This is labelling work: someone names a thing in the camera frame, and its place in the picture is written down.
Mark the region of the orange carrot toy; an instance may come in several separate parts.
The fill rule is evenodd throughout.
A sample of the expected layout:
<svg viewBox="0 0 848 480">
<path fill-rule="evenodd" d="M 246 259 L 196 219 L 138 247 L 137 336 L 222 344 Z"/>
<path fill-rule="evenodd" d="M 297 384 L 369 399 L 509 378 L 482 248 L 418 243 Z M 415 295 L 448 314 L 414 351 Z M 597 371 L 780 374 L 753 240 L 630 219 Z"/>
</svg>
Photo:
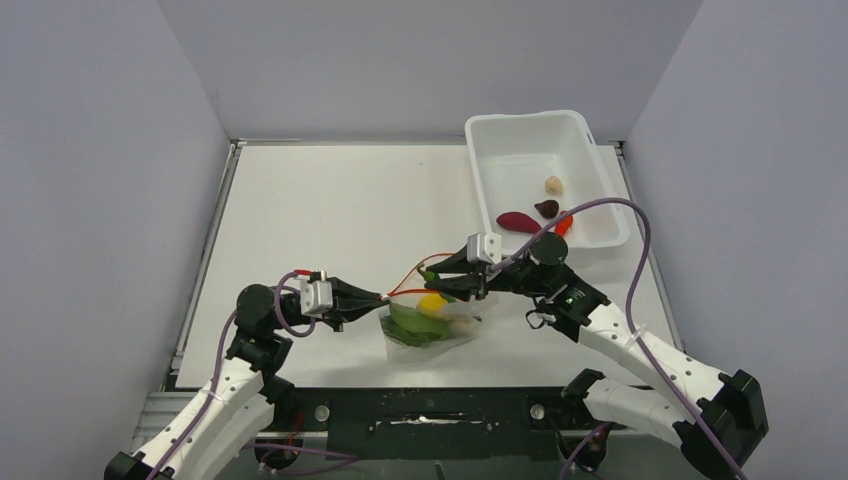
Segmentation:
<svg viewBox="0 0 848 480">
<path fill-rule="evenodd" d="M 573 223 L 573 216 L 563 217 L 555 226 L 554 233 L 560 237 L 565 237 L 572 228 Z"/>
</svg>

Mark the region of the green leafy vegetable toy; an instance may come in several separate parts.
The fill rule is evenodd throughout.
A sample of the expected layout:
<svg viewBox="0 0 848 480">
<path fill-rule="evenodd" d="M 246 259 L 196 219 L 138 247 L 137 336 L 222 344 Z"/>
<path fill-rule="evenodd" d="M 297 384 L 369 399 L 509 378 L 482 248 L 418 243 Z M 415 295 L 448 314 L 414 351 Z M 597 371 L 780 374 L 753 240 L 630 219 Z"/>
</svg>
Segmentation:
<svg viewBox="0 0 848 480">
<path fill-rule="evenodd" d="M 396 303 L 379 313 L 379 321 L 387 338 L 405 346 L 426 347 L 453 338 L 445 320 Z"/>
</svg>

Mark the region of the clear orange zip bag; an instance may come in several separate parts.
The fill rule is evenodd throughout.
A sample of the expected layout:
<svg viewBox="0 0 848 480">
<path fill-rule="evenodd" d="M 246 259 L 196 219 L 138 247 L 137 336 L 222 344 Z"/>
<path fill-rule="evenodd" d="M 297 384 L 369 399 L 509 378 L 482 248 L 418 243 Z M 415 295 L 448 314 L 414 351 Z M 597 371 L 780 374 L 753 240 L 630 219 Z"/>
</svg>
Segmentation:
<svg viewBox="0 0 848 480">
<path fill-rule="evenodd" d="M 387 359 L 396 364 L 420 365 L 478 338 L 498 304 L 495 296 L 463 301 L 428 290 L 424 284 L 437 277 L 429 266 L 448 258 L 436 253 L 419 261 L 388 294 L 388 304 L 377 310 Z"/>
</svg>

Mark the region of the brown mushroom toy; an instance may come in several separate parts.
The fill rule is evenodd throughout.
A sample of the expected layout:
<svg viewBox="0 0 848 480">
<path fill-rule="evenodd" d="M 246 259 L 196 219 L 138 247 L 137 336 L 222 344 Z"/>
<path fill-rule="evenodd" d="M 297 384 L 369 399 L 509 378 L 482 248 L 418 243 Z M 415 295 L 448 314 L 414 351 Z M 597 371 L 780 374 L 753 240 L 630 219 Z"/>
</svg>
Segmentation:
<svg viewBox="0 0 848 480">
<path fill-rule="evenodd" d="M 559 203 L 553 199 L 536 203 L 534 208 L 539 215 L 546 220 L 554 219 L 560 213 Z"/>
</svg>

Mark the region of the yellow corn toy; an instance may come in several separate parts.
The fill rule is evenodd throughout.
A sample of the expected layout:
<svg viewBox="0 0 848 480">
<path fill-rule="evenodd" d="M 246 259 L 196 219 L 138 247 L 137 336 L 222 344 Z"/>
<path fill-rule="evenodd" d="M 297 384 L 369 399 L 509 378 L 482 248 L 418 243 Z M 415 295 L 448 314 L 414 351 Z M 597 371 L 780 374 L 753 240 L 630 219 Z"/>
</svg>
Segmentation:
<svg viewBox="0 0 848 480">
<path fill-rule="evenodd" d="M 440 316 L 443 308 L 448 304 L 449 302 L 440 294 L 429 293 L 419 299 L 416 309 L 428 316 Z"/>
</svg>

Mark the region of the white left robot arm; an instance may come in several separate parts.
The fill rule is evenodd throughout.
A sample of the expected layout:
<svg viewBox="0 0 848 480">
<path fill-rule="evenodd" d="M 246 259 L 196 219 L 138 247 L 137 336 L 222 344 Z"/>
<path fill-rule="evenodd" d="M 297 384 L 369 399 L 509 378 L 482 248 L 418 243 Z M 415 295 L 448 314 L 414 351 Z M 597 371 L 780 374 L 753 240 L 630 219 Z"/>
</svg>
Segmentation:
<svg viewBox="0 0 848 480">
<path fill-rule="evenodd" d="M 320 323 L 339 332 L 390 298 L 321 271 L 292 275 L 300 281 L 297 288 L 280 280 L 239 293 L 211 379 L 153 439 L 133 453 L 117 453 L 105 478 L 212 479 L 265 428 L 304 420 L 294 384 L 278 375 L 294 338 L 308 336 Z"/>
</svg>

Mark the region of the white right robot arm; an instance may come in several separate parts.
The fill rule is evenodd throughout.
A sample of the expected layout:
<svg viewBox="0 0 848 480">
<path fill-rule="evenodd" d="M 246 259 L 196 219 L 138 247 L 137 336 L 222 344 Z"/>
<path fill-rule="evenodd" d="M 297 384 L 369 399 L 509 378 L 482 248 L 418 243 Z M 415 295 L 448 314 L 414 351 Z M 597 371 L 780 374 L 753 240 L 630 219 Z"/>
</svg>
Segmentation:
<svg viewBox="0 0 848 480">
<path fill-rule="evenodd" d="M 760 383 L 744 370 L 706 365 L 628 319 L 626 312 L 567 265 L 566 242 L 551 233 L 512 260 L 496 234 L 475 234 L 465 247 L 423 269 L 425 286 L 459 300 L 491 292 L 527 297 L 533 314 L 573 342 L 613 360 L 643 387 L 583 370 L 563 392 L 572 425 L 594 420 L 650 434 L 680 449 L 709 479 L 738 479 L 769 426 Z"/>
</svg>

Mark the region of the purple sweet potato toy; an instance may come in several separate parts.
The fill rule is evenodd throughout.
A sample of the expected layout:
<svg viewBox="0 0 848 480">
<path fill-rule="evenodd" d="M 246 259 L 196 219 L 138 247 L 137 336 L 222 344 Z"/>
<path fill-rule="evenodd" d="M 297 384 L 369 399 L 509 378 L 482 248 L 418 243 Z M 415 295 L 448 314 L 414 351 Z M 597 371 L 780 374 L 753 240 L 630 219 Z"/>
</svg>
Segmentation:
<svg viewBox="0 0 848 480">
<path fill-rule="evenodd" d="M 505 212 L 496 218 L 496 223 L 505 231 L 534 235 L 541 230 L 541 225 L 523 212 Z"/>
</svg>

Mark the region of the green chili pepper toy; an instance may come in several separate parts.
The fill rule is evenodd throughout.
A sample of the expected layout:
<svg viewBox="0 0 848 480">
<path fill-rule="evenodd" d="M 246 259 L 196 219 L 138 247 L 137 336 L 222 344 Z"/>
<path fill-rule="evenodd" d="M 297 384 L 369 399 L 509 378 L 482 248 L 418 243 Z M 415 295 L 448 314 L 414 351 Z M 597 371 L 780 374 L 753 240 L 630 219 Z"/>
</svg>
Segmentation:
<svg viewBox="0 0 848 480">
<path fill-rule="evenodd" d="M 439 279 L 440 279 L 440 277 L 439 277 L 439 274 L 438 274 L 438 273 L 430 272 L 429 270 L 427 270 L 427 269 L 425 268 L 425 265 L 424 265 L 424 264 L 419 264 L 419 265 L 417 266 L 417 268 L 416 268 L 416 272 L 417 272 L 417 273 L 421 276 L 421 278 L 422 278 L 422 280 L 424 281 L 424 283 L 425 283 L 425 284 L 432 283 L 432 282 L 434 282 L 434 281 L 436 281 L 436 280 L 439 280 Z M 448 294 L 446 294 L 446 293 L 443 293 L 443 292 L 437 291 L 437 294 L 438 294 L 438 295 L 439 295 L 442 299 L 444 299 L 445 301 L 447 301 L 448 303 L 455 303 L 455 302 L 457 302 L 457 299 L 456 299 L 456 298 L 454 298 L 454 297 L 452 297 L 452 296 L 450 296 L 450 295 L 448 295 Z"/>
</svg>

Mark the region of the beige garlic bulb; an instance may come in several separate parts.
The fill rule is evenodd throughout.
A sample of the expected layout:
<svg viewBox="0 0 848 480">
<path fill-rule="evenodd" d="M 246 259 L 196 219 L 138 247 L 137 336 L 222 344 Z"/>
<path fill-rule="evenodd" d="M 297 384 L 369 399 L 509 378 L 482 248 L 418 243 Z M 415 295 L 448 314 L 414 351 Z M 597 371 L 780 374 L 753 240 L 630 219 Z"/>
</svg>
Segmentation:
<svg viewBox="0 0 848 480">
<path fill-rule="evenodd" d="M 549 176 L 544 181 L 544 190 L 548 195 L 561 196 L 564 191 L 564 185 L 559 177 Z"/>
</svg>

